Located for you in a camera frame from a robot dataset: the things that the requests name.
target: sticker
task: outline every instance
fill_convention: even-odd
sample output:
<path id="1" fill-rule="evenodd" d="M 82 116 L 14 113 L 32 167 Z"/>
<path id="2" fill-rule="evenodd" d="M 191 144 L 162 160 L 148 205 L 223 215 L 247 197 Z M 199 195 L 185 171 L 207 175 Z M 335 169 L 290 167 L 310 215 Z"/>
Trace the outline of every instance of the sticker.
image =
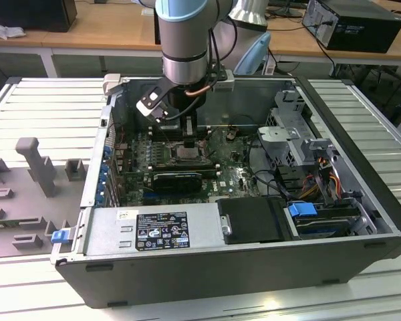
<path id="1" fill-rule="evenodd" d="M 187 212 L 137 215 L 135 244 L 138 251 L 190 247 Z"/>
<path id="2" fill-rule="evenodd" d="M 135 215 L 138 214 L 138 210 L 135 209 L 127 209 L 123 211 L 118 211 L 117 219 L 134 219 Z"/>

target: black plastic cover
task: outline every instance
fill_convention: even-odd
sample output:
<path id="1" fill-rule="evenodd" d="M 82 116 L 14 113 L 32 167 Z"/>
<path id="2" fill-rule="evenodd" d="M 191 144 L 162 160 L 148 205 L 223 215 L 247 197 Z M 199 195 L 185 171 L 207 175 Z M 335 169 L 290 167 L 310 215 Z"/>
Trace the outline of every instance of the black plastic cover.
<path id="1" fill-rule="evenodd" d="M 220 199 L 217 203 L 220 216 L 230 220 L 232 234 L 225 237 L 226 244 L 267 243 L 292 239 L 282 205 L 276 199 L 245 197 Z"/>

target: desktop computer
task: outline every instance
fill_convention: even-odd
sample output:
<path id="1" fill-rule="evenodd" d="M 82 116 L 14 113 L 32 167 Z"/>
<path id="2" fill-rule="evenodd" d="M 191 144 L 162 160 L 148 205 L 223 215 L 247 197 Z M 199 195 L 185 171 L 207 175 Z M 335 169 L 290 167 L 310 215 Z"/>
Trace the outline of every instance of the desktop computer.
<path id="1" fill-rule="evenodd" d="M 310 0 L 302 24 L 328 50 L 384 54 L 401 18 L 367 0 Z"/>
<path id="2" fill-rule="evenodd" d="M 67 32 L 78 14 L 74 0 L 0 0 L 0 25 Z"/>

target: blue drive latch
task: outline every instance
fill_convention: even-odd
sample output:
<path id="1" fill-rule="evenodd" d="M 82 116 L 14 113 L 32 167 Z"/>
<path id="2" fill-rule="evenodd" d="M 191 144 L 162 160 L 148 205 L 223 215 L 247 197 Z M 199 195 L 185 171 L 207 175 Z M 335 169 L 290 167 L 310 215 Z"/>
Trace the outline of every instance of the blue drive latch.
<path id="1" fill-rule="evenodd" d="M 315 205 L 313 203 L 293 203 L 288 206 L 289 213 L 291 217 L 303 217 L 303 216 L 316 216 L 318 212 L 316 211 Z"/>

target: white paper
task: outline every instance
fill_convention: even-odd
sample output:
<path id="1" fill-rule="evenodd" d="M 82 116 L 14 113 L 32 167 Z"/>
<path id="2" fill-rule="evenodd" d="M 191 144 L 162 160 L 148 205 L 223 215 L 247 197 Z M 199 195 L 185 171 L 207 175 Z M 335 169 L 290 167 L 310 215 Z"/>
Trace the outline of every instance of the white paper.
<path id="1" fill-rule="evenodd" d="M 24 29 L 20 27 L 4 27 L 0 25 L 1 39 L 7 40 L 7 38 L 23 37 L 24 35 Z"/>

